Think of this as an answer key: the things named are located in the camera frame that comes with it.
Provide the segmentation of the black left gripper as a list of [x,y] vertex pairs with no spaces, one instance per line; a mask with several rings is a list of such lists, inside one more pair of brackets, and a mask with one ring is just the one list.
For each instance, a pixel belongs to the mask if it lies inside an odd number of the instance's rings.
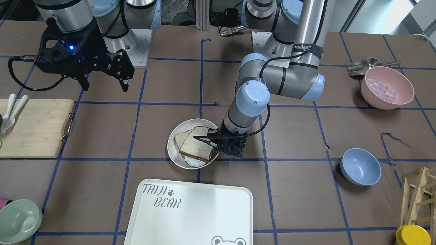
[[241,159],[244,157],[243,148],[246,145],[246,132],[239,134],[227,128],[208,129],[208,136],[195,135],[194,139],[215,148],[219,154]]

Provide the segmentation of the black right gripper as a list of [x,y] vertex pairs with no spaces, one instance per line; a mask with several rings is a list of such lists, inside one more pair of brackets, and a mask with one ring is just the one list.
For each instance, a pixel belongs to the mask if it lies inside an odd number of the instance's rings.
[[116,78],[120,82],[123,92],[128,91],[129,79],[133,78],[135,68],[126,50],[120,49],[115,53],[99,54],[93,57],[67,51],[67,57],[70,59],[70,66],[78,69],[74,72],[75,74],[71,71],[68,76],[78,81],[84,91],[89,90],[89,81],[86,75],[93,71],[103,72]]

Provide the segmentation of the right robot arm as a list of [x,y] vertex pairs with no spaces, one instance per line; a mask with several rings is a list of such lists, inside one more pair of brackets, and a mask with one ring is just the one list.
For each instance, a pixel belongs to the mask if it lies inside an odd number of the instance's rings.
[[45,19],[34,64],[77,81],[85,91],[94,71],[114,77],[124,92],[135,68],[128,51],[139,44],[134,29],[161,25],[160,0],[35,0]]

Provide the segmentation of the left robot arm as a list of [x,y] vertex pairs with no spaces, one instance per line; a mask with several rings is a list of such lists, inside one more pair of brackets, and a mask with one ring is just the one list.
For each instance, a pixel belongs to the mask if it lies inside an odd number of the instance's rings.
[[285,52],[246,55],[238,70],[235,96],[220,127],[194,136],[211,157],[222,154],[242,158],[246,138],[263,130],[248,130],[265,111],[271,95],[315,101],[325,78],[318,72],[335,1],[245,0],[242,23],[271,33]]

